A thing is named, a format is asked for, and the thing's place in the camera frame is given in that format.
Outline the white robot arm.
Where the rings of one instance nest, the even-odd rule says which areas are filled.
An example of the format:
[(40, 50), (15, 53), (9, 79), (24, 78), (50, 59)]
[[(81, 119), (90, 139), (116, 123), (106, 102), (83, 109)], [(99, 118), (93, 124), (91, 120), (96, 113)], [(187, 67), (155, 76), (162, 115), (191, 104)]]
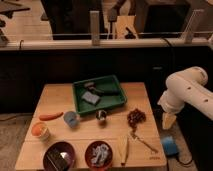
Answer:
[(205, 88), (207, 72), (201, 67), (190, 67), (169, 75), (167, 89), (158, 105), (163, 109), (162, 128), (168, 130), (175, 123), (177, 114), (188, 103), (213, 120), (213, 92)]

